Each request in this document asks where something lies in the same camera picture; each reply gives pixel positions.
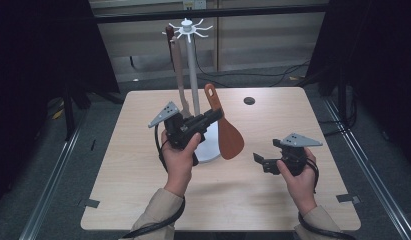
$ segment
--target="table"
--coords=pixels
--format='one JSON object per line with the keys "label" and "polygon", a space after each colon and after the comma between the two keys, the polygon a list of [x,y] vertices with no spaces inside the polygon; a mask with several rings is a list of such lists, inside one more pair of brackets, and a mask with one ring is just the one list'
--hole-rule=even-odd
{"label": "table", "polygon": [[[201,112],[210,109],[199,90]],[[222,157],[193,168],[186,192],[186,209],[176,222],[181,231],[291,231],[297,213],[282,176],[264,173],[253,153],[278,158],[272,139],[292,132],[323,142],[311,151],[320,179],[317,204],[342,230],[357,230],[360,220],[351,202],[336,195],[347,190],[302,88],[217,89],[227,120],[243,135],[245,147],[234,159]],[[253,97],[255,104],[244,103]],[[86,230],[129,230],[154,192],[166,183],[165,170],[148,123],[171,100],[181,107],[178,90],[135,91],[125,100],[81,226]]]}

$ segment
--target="wooden spatula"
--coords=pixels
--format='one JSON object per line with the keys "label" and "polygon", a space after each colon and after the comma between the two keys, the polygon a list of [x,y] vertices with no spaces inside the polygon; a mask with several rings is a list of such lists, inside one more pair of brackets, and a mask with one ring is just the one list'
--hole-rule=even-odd
{"label": "wooden spatula", "polygon": [[208,102],[209,105],[211,105],[212,110],[221,108],[221,111],[223,112],[223,117],[218,120],[218,145],[221,156],[226,160],[232,159],[243,150],[243,147],[245,146],[243,137],[240,132],[225,118],[224,111],[214,85],[210,83],[205,85],[205,95],[208,98]]}

